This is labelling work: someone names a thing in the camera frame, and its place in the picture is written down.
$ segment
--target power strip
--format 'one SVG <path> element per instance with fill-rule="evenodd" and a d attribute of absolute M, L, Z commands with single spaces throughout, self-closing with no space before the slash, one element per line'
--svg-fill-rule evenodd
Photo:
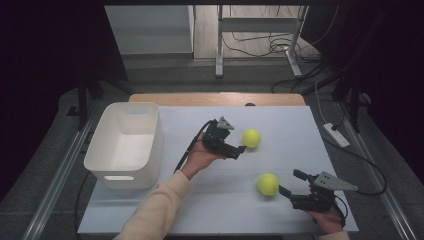
<path fill-rule="evenodd" d="M 346 140 L 346 138 L 343 137 L 343 135 L 339 132 L 339 130 L 333 130 L 331 127 L 333 124 L 327 123 L 324 124 L 324 129 L 327 131 L 327 133 L 334 139 L 334 141 L 339 144 L 340 147 L 347 147 L 350 145 L 350 143 Z"/>

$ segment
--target person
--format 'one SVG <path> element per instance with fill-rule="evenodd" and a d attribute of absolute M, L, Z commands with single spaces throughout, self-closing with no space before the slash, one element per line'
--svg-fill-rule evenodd
<path fill-rule="evenodd" d="M 200 141 L 203 135 L 204 133 L 200 134 L 181 170 L 177 170 L 169 180 L 160 184 L 140 203 L 114 240 L 161 240 L 165 238 L 182 205 L 183 197 L 191 189 L 190 180 L 213 161 L 225 159 L 223 156 L 211 153 L 203 146 Z M 348 234 L 343 231 L 339 216 L 334 209 L 325 213 L 308 211 L 307 213 L 315 218 L 320 228 L 327 234 L 320 240 L 349 239 Z"/>

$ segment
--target beige sleeve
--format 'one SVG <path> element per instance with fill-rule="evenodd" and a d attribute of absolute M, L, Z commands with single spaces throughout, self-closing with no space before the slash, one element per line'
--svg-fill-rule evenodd
<path fill-rule="evenodd" d="M 324 235 L 319 238 L 319 240 L 349 240 L 349 235 L 347 232 L 338 232 L 333 234 Z"/>
<path fill-rule="evenodd" d="M 144 199 L 114 240 L 162 240 L 172 227 L 181 199 L 190 189 L 190 181 L 177 171 Z"/>

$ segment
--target tennis ball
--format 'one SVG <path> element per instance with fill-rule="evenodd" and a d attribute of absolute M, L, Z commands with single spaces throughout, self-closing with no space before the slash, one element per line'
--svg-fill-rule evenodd
<path fill-rule="evenodd" d="M 258 179 L 259 192 L 265 196 L 274 196 L 279 186 L 278 177 L 272 173 L 264 173 Z"/>
<path fill-rule="evenodd" d="M 261 142 L 261 134 L 255 129 L 247 129 L 243 133 L 242 142 L 246 147 L 255 148 Z"/>

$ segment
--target plastic storage bin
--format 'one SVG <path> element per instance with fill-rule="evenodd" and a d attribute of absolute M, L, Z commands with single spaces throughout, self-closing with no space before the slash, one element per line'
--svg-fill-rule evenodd
<path fill-rule="evenodd" d="M 158 177 L 163 138 L 156 104 L 113 103 L 99 121 L 84 166 L 109 188 L 149 188 Z"/>

